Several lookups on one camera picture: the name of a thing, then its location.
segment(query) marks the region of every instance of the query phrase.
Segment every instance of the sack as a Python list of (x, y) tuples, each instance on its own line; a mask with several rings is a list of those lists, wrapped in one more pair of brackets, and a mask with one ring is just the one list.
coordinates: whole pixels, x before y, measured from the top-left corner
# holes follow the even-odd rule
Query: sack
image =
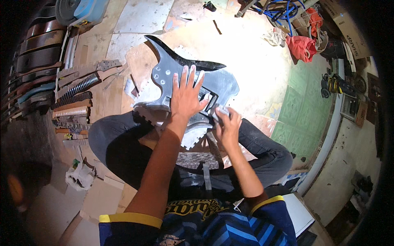
[(315, 41), (304, 36), (287, 36), (286, 44), (289, 46), (293, 56), (303, 62), (311, 62), (314, 54), (317, 53)]

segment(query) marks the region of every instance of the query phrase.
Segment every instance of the tiled floor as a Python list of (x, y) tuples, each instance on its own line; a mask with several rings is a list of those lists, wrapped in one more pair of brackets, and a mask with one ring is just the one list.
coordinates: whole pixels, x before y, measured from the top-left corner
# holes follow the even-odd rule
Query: tiled floor
[(288, 86), (271, 138), (296, 153), (312, 157), (326, 125), (331, 98), (320, 94), (321, 74), (328, 63), (316, 55), (311, 63), (299, 61), (290, 69)]

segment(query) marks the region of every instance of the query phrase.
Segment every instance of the black jeans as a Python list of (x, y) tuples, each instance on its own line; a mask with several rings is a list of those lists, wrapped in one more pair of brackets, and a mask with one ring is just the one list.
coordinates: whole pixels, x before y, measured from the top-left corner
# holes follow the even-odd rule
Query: black jeans
[[(98, 159), (114, 174), (139, 189), (152, 150), (140, 144), (138, 139), (152, 129), (148, 122), (133, 111), (108, 116), (91, 126), (89, 145)], [(281, 179), (292, 166), (290, 152), (246, 119), (242, 119), (238, 141), (257, 158), (249, 163), (264, 187)], [(233, 167), (224, 169), (221, 174), (211, 172), (211, 183), (214, 191), (232, 194), (232, 200), (243, 197)], [(176, 166), (170, 183), (169, 200), (170, 197), (185, 199), (187, 194), (194, 192), (191, 188), (196, 187), (204, 187), (203, 175)]]

